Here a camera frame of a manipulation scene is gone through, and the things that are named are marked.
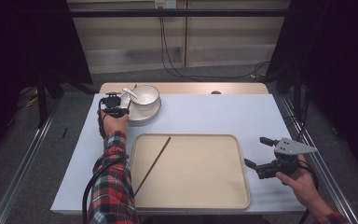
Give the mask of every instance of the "plaid shirt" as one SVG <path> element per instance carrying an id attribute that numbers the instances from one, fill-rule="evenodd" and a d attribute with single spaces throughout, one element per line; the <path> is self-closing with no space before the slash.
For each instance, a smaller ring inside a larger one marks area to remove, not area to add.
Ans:
<path id="1" fill-rule="evenodd" d="M 347 220 L 339 212 L 334 212 L 328 216 L 320 217 L 314 224 L 344 224 L 347 223 Z"/>
<path id="2" fill-rule="evenodd" d="M 95 162 L 93 173 L 120 156 L 126 155 L 127 135 L 114 132 L 104 142 L 103 155 Z M 127 162 L 111 166 L 97 179 L 91 191 L 89 223 L 139 223 Z"/>

